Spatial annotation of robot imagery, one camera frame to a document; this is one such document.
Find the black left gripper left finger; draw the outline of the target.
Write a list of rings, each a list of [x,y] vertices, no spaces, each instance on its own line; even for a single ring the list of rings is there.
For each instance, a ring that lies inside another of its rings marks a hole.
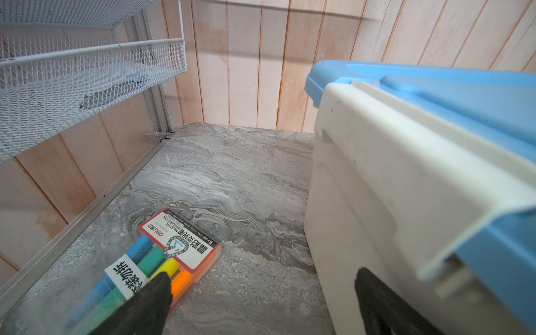
[[[172,302],[171,279],[160,273],[90,334],[161,335]]]

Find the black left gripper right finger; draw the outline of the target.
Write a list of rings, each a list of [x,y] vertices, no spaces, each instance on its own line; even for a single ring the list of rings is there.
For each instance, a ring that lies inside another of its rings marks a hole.
[[[355,291],[367,334],[442,334],[365,267],[357,272]]]

